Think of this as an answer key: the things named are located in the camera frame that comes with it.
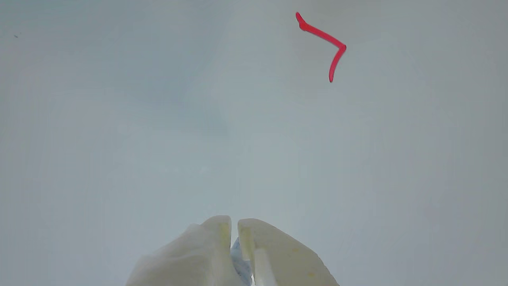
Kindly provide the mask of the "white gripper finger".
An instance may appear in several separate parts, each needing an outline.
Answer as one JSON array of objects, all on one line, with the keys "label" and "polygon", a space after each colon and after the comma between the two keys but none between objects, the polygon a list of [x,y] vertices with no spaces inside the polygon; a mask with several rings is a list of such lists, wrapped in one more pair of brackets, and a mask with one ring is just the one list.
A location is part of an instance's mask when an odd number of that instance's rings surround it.
[{"label": "white gripper finger", "polygon": [[242,257],[257,286],[338,285],[317,253],[279,228],[256,218],[237,226]]},{"label": "white gripper finger", "polygon": [[179,237],[141,257],[128,286],[241,286],[230,255],[231,219],[212,216],[191,224]]}]

